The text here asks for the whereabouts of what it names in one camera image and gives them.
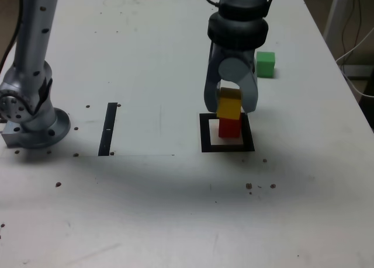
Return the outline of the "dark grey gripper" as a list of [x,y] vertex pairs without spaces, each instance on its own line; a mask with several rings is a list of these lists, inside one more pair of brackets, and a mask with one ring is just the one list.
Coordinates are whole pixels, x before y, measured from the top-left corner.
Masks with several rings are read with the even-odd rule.
[[209,112],[217,111],[221,79],[239,87],[243,111],[251,113],[256,109],[258,82],[254,54],[255,50],[231,50],[216,44],[210,46],[204,88],[204,101]]

